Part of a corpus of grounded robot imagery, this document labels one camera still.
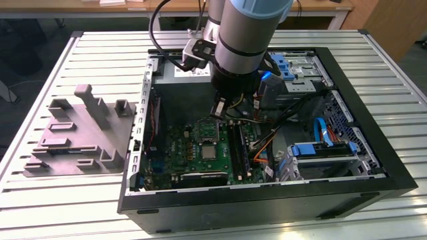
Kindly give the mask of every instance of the wooden cabinet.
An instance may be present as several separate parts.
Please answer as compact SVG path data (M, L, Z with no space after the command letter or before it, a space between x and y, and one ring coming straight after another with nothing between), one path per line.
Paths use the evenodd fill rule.
M425 0L349 0L343 30L365 29L395 62L427 29Z

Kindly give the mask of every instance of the aluminum slotted table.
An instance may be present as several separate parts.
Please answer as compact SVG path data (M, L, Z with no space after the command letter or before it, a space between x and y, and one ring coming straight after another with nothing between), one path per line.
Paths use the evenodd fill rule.
M157 32L164 48L182 48L184 31ZM26 178L24 165L49 122L46 105L90 84L94 97L137 102L146 32L84 32L69 39L0 163L0 239L396 239L427 236L427 98L369 35L357 31L277 31L272 47L328 47L416 180L419 188L347 218L149 236L116 213L121 174Z

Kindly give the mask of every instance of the green circuit board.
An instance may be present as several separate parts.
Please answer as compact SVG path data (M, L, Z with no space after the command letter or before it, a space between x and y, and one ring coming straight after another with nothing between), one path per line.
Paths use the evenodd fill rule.
M197 122L166 127L162 171L152 176L156 190L170 189L170 176L185 173L227 173L228 185L263 182L260 168L251 170L251 177L235 179L225 125L224 122ZM256 140L251 124L241 126L241 132L248 143Z

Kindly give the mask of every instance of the black cable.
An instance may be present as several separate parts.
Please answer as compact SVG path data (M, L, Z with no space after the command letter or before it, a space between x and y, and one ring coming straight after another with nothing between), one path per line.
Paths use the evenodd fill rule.
M253 144L253 146L259 145L261 142L264 142L267 139L269 139L269 137L272 137L277 131L277 129L281 127L281 125L284 124L284 122L288 120L289 117L292 117L299 110L301 109L301 107L304 106L305 102L315 98L315 97L320 97L327 95L329 92L328 89L324 89L319 92L313 92L313 93L308 93L305 94L296 102L293 102L281 112L281 114L279 115L279 117L276 118L276 120L273 121L272 125L271 125L271 130L268 133L264 134L264 137L260 137L260 140L257 140Z
M201 18L202 18L202 13L204 13L204 11L205 11L205 6L206 6L206 1L202 2L201 11L198 12L198 22L197 22L197 26L194 27L194 36L197 35L197 32L198 32L198 28L200 28L200 24L201 24Z
M303 16L303 6L301 6L300 0L296 0L296 3L297 3L297 13L296 13L296 17L293 20L293 24L297 23L297 18Z
M64 22L65 22L65 18L61 19L60 26L58 26L60 29L65 27Z
M158 52L161 53L161 55L164 56L164 58L184 72L189 71L190 68L188 68L186 66L182 66L178 64L178 62L169 57L169 55L166 54L166 52L162 50L162 48L160 47L156 38L154 38L154 34L153 34L153 24L154 24L154 19L157 16L157 13L161 9L161 7L169 2L170 0L162 0L162 2L160 2L158 6L154 8L153 12L152 12L152 16L149 19L149 25L148 25L148 34L149 34L149 39L152 41L152 44L154 45L154 47L157 48Z
M301 17L303 16L303 6L301 6L301 2L300 0L296 0L297 2L297 14L296 14L296 17Z

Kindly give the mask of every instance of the ram slot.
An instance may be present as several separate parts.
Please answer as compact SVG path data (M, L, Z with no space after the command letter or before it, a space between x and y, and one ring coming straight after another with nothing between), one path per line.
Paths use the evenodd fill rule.
M241 125L233 125L233 134L235 139L237 141L237 153L239 153L239 161L241 165L241 172L244 176L251 177L251 165L249 165L249 159L248 159L248 148L247 148L247 142L245 137L241 130Z
M233 124L227 125L227 136L228 136L228 149L231 157L232 174L236 180L243 180L241 173L241 162L239 158L237 146L239 143L235 138L235 126Z

